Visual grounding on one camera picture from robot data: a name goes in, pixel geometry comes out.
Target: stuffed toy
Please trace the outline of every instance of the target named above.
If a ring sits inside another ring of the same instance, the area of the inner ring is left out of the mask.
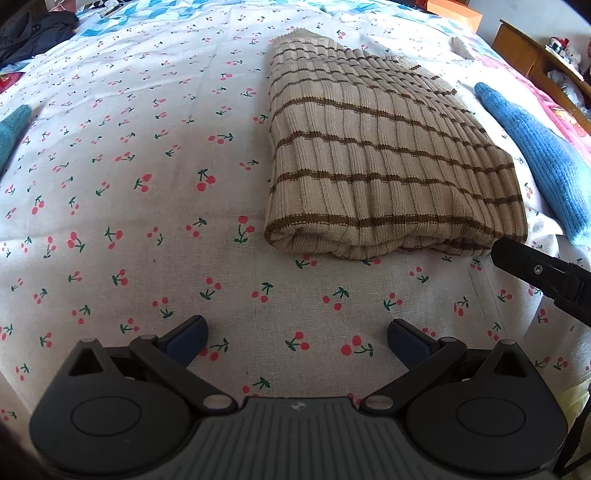
[[[550,37],[550,42],[548,45],[552,50],[554,50],[558,55],[561,57],[566,56],[566,52],[564,51],[566,47],[569,45],[568,38],[560,38],[560,37]]]
[[[567,45],[564,51],[566,52],[566,59],[579,71],[579,65],[581,65],[581,61],[583,60],[581,54],[572,45]]]

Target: blue knit sweater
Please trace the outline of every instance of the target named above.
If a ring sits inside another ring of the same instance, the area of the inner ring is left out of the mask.
[[[21,105],[13,113],[0,122],[0,177],[4,164],[21,136],[24,127],[31,116],[31,107]]]
[[[523,153],[570,242],[591,243],[591,168],[566,140],[486,83],[477,83],[474,91]]]

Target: folded sweater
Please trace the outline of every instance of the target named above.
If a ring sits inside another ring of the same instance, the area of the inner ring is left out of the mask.
[[[525,241],[513,159],[438,75],[307,30],[270,58],[273,246],[366,259]]]
[[[536,186],[575,245],[591,242],[591,168],[564,138],[486,83],[476,96],[523,153]]]

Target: beige sweater with brown stripes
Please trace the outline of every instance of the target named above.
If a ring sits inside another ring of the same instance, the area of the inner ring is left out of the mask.
[[[513,160],[448,83],[307,30],[276,38],[270,57],[273,246],[363,260],[525,242]]]

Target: bed sheet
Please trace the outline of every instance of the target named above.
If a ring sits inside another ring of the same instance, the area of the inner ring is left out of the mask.
[[[304,27],[413,56],[453,84],[515,158],[529,244],[589,268],[591,249],[561,235],[473,85],[486,81],[556,130],[531,92],[454,54],[459,30],[442,30],[441,19],[343,3],[207,2],[185,18],[184,2],[172,2],[170,19],[130,14],[116,31],[81,32],[0,95],[2,116],[24,102],[36,112],[0,181],[0,372],[16,393],[0,397],[8,424],[25,430],[80,338],[126,345],[193,314],[208,320],[210,337],[190,369],[238,399],[358,402],[405,371],[387,345],[396,317],[473,348],[516,339],[557,395],[589,377],[589,329],[489,257],[345,261],[283,254],[263,239],[268,46]]]

